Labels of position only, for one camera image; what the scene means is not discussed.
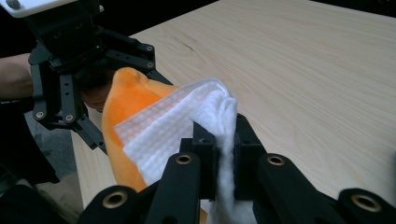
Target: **dark background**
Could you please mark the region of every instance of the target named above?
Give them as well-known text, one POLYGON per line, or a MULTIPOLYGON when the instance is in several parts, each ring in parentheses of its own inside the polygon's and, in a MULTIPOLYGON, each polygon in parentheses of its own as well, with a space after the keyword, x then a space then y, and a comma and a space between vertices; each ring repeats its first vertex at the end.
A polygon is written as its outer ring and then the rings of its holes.
POLYGON ((396 18, 396 0, 312 0, 312 1, 396 18))
MULTIPOLYGON (((93 23, 123 35, 133 35, 171 20, 216 0, 99 0, 105 11, 92 17, 93 23)), ((23 19, 11 17, 0 7, 0 57, 31 52, 35 37, 23 19)))

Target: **orange plush toy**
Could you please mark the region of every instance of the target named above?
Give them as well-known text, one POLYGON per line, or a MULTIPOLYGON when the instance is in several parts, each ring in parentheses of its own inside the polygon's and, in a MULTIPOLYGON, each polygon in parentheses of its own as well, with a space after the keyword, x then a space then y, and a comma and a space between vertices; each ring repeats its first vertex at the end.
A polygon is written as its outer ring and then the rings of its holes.
POLYGON ((123 152, 123 143, 115 132, 115 126, 177 88, 148 79, 130 67, 121 68, 114 75, 103 111, 102 132, 113 174, 119 185, 136 191, 147 186, 137 166, 123 152))

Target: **light wood surface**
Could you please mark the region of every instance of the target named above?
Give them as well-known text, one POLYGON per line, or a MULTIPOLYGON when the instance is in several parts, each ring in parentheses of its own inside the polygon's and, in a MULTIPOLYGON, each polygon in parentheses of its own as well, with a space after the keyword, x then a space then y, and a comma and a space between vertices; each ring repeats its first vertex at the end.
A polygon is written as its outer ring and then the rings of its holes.
MULTIPOLYGON (((266 150, 321 192, 367 189, 396 205, 396 19, 305 0, 220 0, 132 37, 155 47, 174 84, 222 80, 266 150)), ((100 149, 73 139, 88 205, 116 182, 100 149)))

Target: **white cloth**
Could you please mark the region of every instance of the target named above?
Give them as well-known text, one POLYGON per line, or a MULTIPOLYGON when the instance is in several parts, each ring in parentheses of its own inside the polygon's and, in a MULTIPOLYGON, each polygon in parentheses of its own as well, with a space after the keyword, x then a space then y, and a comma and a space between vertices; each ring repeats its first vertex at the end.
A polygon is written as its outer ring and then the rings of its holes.
POLYGON ((220 150, 217 198, 202 201, 207 223, 257 223, 251 203, 233 198, 233 136, 237 101, 216 78, 182 86, 116 126, 124 152, 137 165, 147 185, 161 179, 181 138, 192 138, 193 122, 216 137, 220 150))

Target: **white plastic part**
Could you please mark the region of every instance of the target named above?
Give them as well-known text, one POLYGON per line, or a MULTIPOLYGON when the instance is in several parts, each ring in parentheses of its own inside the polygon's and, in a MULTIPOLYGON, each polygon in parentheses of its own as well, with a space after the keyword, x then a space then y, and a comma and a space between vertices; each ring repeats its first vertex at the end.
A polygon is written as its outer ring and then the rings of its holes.
POLYGON ((0 0, 0 5, 15 18, 27 17, 77 0, 0 0))

